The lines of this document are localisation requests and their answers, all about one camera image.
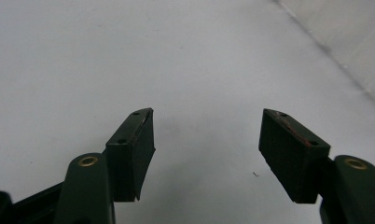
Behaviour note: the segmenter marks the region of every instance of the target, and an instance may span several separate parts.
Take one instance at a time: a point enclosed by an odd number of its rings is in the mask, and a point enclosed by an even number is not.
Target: white background
[[[321,223],[321,200],[292,203],[258,151],[263,108],[330,158],[375,164],[374,102],[272,1],[0,0],[0,189],[14,202],[144,107],[157,151],[118,223]]]

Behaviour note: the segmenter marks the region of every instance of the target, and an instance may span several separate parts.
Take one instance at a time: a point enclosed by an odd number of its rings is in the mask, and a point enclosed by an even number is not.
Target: hole
[[[91,224],[91,220],[88,217],[83,217],[76,220],[73,224]]]
[[[95,164],[97,161],[97,157],[88,156],[79,161],[79,166],[91,166]]]
[[[314,146],[314,147],[316,147],[316,146],[319,145],[319,144],[318,144],[317,142],[315,142],[315,141],[309,141],[309,143],[310,143],[312,146]]]
[[[127,144],[127,141],[126,141],[126,139],[119,139],[118,143],[122,144],[122,145],[125,145],[125,144]]]
[[[348,159],[345,159],[345,164],[357,169],[357,170],[366,170],[368,169],[368,167],[362,162],[362,161],[359,161],[359,160],[356,160],[356,159],[352,159],[352,158],[348,158]]]

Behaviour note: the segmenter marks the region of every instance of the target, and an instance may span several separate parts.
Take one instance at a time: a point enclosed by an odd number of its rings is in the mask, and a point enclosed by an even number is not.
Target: brass insert
[[[367,170],[368,167],[362,162],[362,161],[359,161],[359,160],[356,160],[356,159],[352,159],[352,158],[348,158],[348,159],[345,159],[345,164],[357,169],[357,170]]]
[[[79,161],[79,166],[91,166],[98,161],[97,157],[88,156]]]

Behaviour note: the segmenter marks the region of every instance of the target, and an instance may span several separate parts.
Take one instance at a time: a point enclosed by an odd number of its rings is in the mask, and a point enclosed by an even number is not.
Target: white surface
[[[282,0],[375,100],[375,0]]]
[[[320,223],[320,200],[291,203],[257,149],[264,107],[331,158],[375,164],[375,104],[271,1],[0,1],[0,189],[14,202],[148,106],[157,152],[118,223]]]

